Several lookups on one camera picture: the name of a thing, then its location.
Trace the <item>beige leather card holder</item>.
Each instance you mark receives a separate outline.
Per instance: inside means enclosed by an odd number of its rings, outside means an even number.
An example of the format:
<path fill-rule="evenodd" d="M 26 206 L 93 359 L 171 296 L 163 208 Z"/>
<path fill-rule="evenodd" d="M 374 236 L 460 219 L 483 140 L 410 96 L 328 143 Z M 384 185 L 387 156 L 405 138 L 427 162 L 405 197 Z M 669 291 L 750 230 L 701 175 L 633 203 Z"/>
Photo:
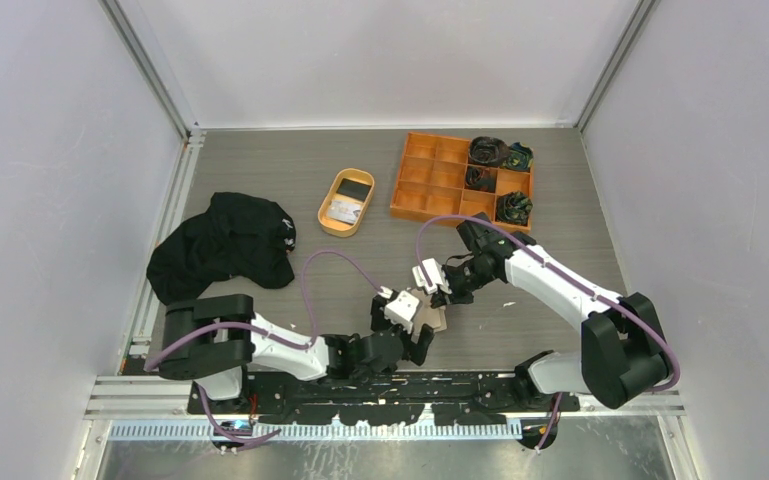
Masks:
<path fill-rule="evenodd" d="M 412 338 L 417 340 L 424 326 L 429 326 L 434 332 L 447 328 L 445 310 L 446 307 L 431 307 L 431 297 L 420 288 L 410 288 L 408 292 L 420 301 L 420 308 L 413 318 L 414 329 Z"/>

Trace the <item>silver credit card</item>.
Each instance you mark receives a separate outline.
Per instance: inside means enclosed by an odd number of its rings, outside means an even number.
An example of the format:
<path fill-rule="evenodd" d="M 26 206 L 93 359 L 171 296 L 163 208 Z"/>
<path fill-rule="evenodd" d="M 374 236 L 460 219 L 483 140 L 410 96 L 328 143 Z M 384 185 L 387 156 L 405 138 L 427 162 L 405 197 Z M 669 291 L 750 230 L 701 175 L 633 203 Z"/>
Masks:
<path fill-rule="evenodd" d="M 355 225 L 362 212 L 363 203 L 353 199 L 333 199 L 326 210 L 326 217 L 347 225 Z"/>

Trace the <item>yellow oval tray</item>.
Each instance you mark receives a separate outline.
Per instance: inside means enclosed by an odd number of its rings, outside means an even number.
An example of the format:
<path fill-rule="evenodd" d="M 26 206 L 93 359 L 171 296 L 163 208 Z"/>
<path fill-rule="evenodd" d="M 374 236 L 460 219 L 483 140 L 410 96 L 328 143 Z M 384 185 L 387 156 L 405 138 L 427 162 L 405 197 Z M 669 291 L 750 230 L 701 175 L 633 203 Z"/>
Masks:
<path fill-rule="evenodd" d="M 374 189 L 370 173 L 356 168 L 339 171 L 317 213 L 322 230 L 341 238 L 353 236 L 371 204 Z"/>

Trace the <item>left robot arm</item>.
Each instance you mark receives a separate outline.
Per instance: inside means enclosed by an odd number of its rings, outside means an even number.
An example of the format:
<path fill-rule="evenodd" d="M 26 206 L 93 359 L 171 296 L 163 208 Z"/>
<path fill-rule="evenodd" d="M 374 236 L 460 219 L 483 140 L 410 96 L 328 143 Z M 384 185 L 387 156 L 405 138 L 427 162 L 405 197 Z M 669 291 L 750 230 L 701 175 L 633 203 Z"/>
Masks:
<path fill-rule="evenodd" d="M 168 380 L 192 381 L 229 413 L 252 397 L 254 364 L 301 382 L 361 381 L 393 373 L 399 362 L 424 364 L 438 312 L 411 292 L 383 289 L 371 304 L 371 334 L 304 336 L 257 313 L 252 297 L 226 295 L 167 307 L 161 352 L 145 364 Z"/>

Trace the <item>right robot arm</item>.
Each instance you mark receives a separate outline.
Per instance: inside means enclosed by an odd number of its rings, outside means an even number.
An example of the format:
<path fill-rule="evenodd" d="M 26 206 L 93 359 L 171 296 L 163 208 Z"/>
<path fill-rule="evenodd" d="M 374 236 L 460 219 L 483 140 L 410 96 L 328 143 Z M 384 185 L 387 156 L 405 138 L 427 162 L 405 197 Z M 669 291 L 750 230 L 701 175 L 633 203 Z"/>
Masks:
<path fill-rule="evenodd" d="M 468 304 L 477 290 L 499 280 L 540 300 L 579 335 L 578 351 L 544 351 L 515 367 L 513 388 L 522 407 L 537 411 L 555 394 L 575 393 L 617 409 L 678 383 L 679 361 L 648 297 L 598 286 L 530 236 L 510 233 L 484 214 L 452 218 L 468 250 L 461 264 L 419 257 L 413 269 L 416 284 L 438 305 Z"/>

